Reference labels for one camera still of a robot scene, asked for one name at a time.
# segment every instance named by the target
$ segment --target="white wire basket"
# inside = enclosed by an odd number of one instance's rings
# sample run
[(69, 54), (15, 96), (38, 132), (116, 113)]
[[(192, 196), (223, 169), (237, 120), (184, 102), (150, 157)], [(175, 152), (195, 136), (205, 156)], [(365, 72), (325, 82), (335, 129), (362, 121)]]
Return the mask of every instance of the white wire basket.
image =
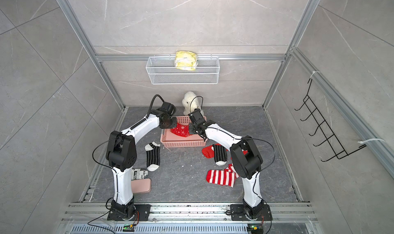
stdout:
[(152, 84), (217, 84), (219, 81), (219, 57), (201, 56), (195, 70), (175, 67), (174, 56), (149, 57), (146, 66)]

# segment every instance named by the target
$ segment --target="gray tile wall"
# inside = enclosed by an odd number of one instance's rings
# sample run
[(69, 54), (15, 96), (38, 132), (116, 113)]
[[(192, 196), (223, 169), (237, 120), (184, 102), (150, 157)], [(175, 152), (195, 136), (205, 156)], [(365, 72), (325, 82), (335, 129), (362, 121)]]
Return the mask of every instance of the gray tile wall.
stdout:
[[(98, 54), (283, 54), (308, 0), (69, 0)], [(262, 104), (280, 62), (221, 62), (217, 85), (150, 84), (145, 62), (105, 62), (126, 105), (187, 91), (208, 105)]]
[(69, 0), (92, 44), (113, 54), (284, 53), (307, 1)]
[[(268, 111), (304, 201), (311, 201), (325, 233), (390, 233), (394, 225), (394, 180), (374, 154), (363, 148), (348, 157), (334, 154), (304, 106), (309, 75), (295, 59), (288, 65)], [(312, 83), (309, 95), (348, 152), (360, 138), (323, 92)], [(315, 112), (318, 121), (322, 117)], [(337, 152), (338, 143), (330, 139)]]
[(0, 233), (53, 233), (120, 110), (55, 0), (0, 9)]
[(322, 0), (299, 48), (394, 149), (393, 0)]

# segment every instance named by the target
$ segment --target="pink plastic basket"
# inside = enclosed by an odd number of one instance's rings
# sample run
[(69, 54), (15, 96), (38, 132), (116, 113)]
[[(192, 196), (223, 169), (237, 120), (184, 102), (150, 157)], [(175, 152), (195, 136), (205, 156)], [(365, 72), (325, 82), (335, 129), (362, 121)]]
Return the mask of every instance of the pink plastic basket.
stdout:
[[(188, 125), (191, 121), (189, 116), (176, 116), (178, 123)], [(182, 147), (204, 147), (206, 141), (199, 135), (194, 134), (186, 138), (175, 135), (170, 129), (163, 129), (160, 136), (160, 142), (166, 148), (182, 148)]]

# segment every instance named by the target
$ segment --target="white plush toy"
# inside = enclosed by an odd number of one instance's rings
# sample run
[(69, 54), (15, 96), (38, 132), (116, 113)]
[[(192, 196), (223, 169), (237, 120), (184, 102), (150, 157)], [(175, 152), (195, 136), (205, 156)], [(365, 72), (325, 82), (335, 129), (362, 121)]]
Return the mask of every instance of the white plush toy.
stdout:
[(182, 100), (182, 105), (185, 107), (185, 111), (183, 112), (183, 115), (188, 115), (189, 113), (191, 113), (190, 109), (192, 111), (194, 111), (194, 109), (198, 108), (198, 109), (200, 109), (201, 114), (204, 116), (204, 111), (201, 110), (201, 106), (199, 104), (198, 97), (195, 98), (196, 96), (197, 95), (192, 91), (189, 91), (185, 94), (185, 97)]

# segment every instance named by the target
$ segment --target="robotic arm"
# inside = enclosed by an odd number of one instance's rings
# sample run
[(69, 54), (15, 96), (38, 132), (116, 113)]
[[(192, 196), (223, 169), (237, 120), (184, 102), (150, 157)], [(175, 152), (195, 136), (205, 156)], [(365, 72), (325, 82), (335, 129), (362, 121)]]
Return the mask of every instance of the robotic arm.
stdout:
[[(152, 110), (156, 97), (163, 104), (160, 108)], [(131, 167), (137, 160), (136, 143), (148, 132), (156, 127), (162, 129), (175, 128), (176, 118), (172, 117), (176, 108), (173, 104), (165, 102), (161, 96), (155, 95), (150, 103), (147, 115), (139, 122), (121, 132), (113, 131), (106, 153), (106, 159), (113, 169), (115, 195), (111, 202), (111, 213), (108, 220), (129, 220), (134, 215), (134, 197), (131, 191)]]
[(263, 159), (253, 139), (250, 136), (234, 135), (211, 120), (205, 121), (199, 109), (191, 112), (189, 118), (190, 134), (198, 134), (204, 139), (214, 140), (230, 151), (234, 169), (242, 178), (244, 185), (244, 213), (249, 219), (259, 217), (263, 208), (259, 183), (259, 171)]
[[(153, 101), (160, 97), (163, 104), (157, 110), (151, 110)], [(134, 215), (134, 197), (131, 191), (131, 167), (137, 159), (135, 144), (149, 131), (156, 127), (175, 128), (176, 118), (172, 117), (176, 108), (155, 95), (147, 115), (131, 127), (121, 132), (110, 134), (106, 159), (113, 169), (115, 195), (111, 202), (108, 220), (129, 220)], [(260, 194), (259, 171), (263, 160), (251, 137), (237, 136), (222, 129), (215, 122), (205, 121), (199, 109), (189, 114), (191, 123), (189, 133), (198, 134), (204, 139), (212, 139), (231, 152), (235, 171), (242, 177), (244, 185), (244, 212), (249, 219), (260, 216), (263, 202)]]

